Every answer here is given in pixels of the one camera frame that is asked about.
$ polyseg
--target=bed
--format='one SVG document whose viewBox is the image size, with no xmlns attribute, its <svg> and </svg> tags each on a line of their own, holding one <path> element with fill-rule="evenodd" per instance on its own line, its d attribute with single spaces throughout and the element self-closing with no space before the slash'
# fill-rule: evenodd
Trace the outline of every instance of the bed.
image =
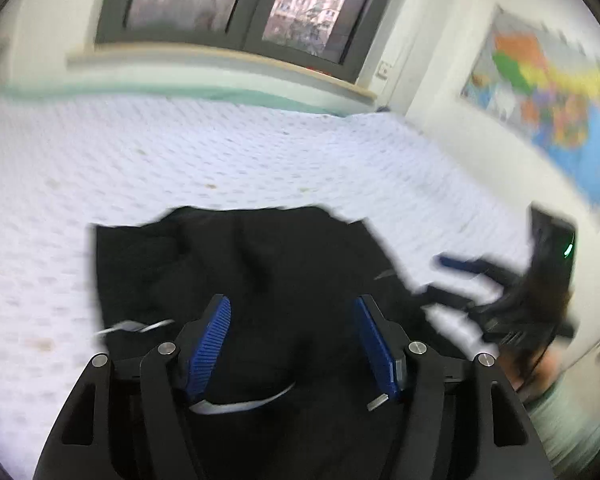
<svg viewBox="0 0 600 480">
<path fill-rule="evenodd" d="M 494 254 L 523 268 L 530 256 L 525 219 L 391 113 L 0 96 L 0 461 L 11 476 L 32 477 L 66 396 L 104 349 L 93 223 L 141 224 L 181 205 L 307 204 L 367 218 L 412 288 L 436 281 L 488 300 L 498 291 L 432 257 Z"/>
</svg>

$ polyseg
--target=world map poster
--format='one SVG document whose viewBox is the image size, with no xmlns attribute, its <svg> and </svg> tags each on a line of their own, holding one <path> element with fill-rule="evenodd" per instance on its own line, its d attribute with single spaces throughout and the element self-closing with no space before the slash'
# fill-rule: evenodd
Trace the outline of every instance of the world map poster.
<svg viewBox="0 0 600 480">
<path fill-rule="evenodd" d="M 462 90 L 532 142 L 600 217 L 600 65 L 504 11 Z"/>
</svg>

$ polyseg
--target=dark gray window frame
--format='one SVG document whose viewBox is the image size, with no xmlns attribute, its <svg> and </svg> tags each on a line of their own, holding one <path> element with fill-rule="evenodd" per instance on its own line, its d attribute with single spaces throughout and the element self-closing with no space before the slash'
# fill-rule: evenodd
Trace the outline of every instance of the dark gray window frame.
<svg viewBox="0 0 600 480">
<path fill-rule="evenodd" d="M 171 42 L 215 46 L 271 57 L 355 83 L 378 30 L 388 0 L 345 0 L 334 31 L 350 32 L 341 56 L 313 56 L 302 50 L 262 39 L 275 0 L 236 0 L 228 26 L 222 32 L 177 30 L 168 25 L 126 28 L 132 0 L 104 0 L 96 30 L 96 44 Z"/>
</svg>

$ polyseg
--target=silver bolt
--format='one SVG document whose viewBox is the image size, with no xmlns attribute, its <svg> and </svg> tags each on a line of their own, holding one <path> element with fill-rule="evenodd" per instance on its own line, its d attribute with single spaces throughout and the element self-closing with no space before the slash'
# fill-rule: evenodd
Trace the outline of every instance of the silver bolt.
<svg viewBox="0 0 600 480">
<path fill-rule="evenodd" d="M 174 345 L 174 343 L 172 343 L 171 341 L 160 343 L 160 346 L 158 346 L 158 354 L 170 355 L 173 354 L 175 349 L 176 345 Z"/>
<path fill-rule="evenodd" d="M 368 403 L 368 405 L 366 406 L 366 408 L 372 412 L 374 409 L 376 409 L 378 406 L 380 406 L 381 404 L 384 404 L 385 402 L 387 402 L 389 400 L 389 396 L 387 394 L 382 394 L 380 397 L 378 397 L 377 399 L 372 400 L 370 403 Z"/>
<path fill-rule="evenodd" d="M 427 351 L 427 345 L 420 341 L 411 341 L 409 343 L 409 350 L 414 354 L 422 355 Z"/>
<path fill-rule="evenodd" d="M 96 355 L 96 357 L 94 357 L 94 358 L 91 360 L 91 364 L 92 364 L 93 366 L 95 366 L 96 368 L 100 368 L 101 366 L 104 366 L 105 364 L 107 364 L 107 361 L 108 361 L 108 360 L 109 360 L 109 359 L 107 359 L 107 356 L 106 356 L 106 355 L 104 355 L 104 354 L 99 354 L 99 355 Z"/>
<path fill-rule="evenodd" d="M 496 359 L 494 359 L 490 354 L 480 354 L 478 356 L 478 361 L 480 361 L 480 364 L 484 366 L 493 366 L 496 364 Z"/>
</svg>

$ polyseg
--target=electrical outlet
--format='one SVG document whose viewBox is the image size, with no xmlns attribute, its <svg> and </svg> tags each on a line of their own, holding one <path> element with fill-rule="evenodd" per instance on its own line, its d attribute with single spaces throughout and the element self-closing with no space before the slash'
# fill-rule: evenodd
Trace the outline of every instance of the electrical outlet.
<svg viewBox="0 0 600 480">
<path fill-rule="evenodd" d="M 378 72 L 376 72 L 376 75 L 380 79 L 387 79 L 389 77 L 389 70 L 391 70 L 391 65 L 386 61 L 381 61 L 380 65 L 378 65 Z"/>
</svg>

